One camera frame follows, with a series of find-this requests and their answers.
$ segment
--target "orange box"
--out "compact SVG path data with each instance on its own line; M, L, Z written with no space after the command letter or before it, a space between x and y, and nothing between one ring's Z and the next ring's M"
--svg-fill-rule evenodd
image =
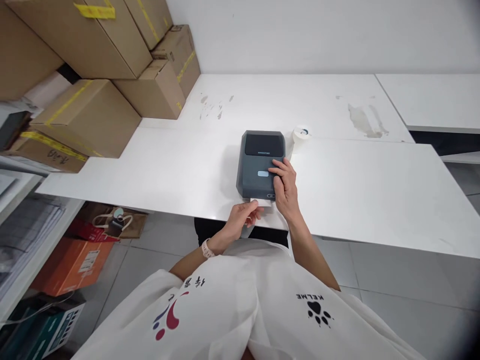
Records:
M31 287L56 297L95 284L113 245L62 237Z

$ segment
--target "gray tiled floor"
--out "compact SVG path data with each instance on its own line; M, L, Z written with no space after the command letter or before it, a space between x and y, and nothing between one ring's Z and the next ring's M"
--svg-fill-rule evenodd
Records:
M468 166L448 168L480 211L480 194L476 194L480 193L480 177ZM360 298L427 359L447 359L462 334L479 318L480 260L320 237L315 240L342 291ZM72 341L81 345L147 276L170 269L196 246L192 218L150 215L141 239L115 244L98 283L82 290L89 302Z

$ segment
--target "paw print logo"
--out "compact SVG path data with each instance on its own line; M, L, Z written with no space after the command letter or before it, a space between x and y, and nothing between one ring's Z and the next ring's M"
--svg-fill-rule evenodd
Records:
M308 310L308 317L311 318L315 316L315 320L319 327L324 323L330 328L329 321L335 319L331 317L328 312L322 311L322 307L317 301L307 301L307 305L310 308L310 310Z
M178 297L178 299L180 299L180 297L182 297L183 295L187 295L188 293L189 293L188 291L184 292L182 295L180 295L180 296ZM171 304L171 303L169 302L169 303L168 303L168 306L166 307L166 309L163 310L163 311L161 312L161 314L158 315L158 316L155 318L155 320L153 321L153 330L156 331L156 330L159 328L159 326L160 326L160 319L165 315L165 313L166 313L167 311L168 311L168 314L166 315L166 322L165 322L165 323L166 323L166 327L167 327L169 330L174 330L174 329L176 329L176 328L179 326L180 320L177 319L177 318L175 317L175 315L174 315L174 307L175 307L175 304L177 303L177 300L178 300L178 299L176 299L176 300L173 302L173 304ZM164 337L165 332L166 332L166 330L165 330L164 328L161 328L161 329L156 333L155 339L156 339L157 341L159 341L161 338Z

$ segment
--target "wristwatch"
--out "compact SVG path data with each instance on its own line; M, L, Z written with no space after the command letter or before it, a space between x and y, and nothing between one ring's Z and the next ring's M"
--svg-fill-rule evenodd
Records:
M203 252L203 256L206 257L207 259L209 258L213 258L217 255L214 254L214 252L212 250L209 249L209 247L207 246L207 241L210 240L210 237L205 240L204 242L202 242L201 244L201 251Z

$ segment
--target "hand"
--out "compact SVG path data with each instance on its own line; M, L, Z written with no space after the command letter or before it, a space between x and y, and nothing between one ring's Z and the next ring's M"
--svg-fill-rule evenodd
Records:
M264 208L259 207L257 200L234 205L225 226L219 231L219 235L232 242L237 240L242 234L244 225L247 228L255 225L255 222L261 219L260 213L263 211Z
M283 159L283 162L275 159L272 162L276 167L270 167L268 171L278 175L273 178L275 202L278 211L280 211L280 214L283 215L287 222L301 218L297 186L295 185L297 173L286 157Z

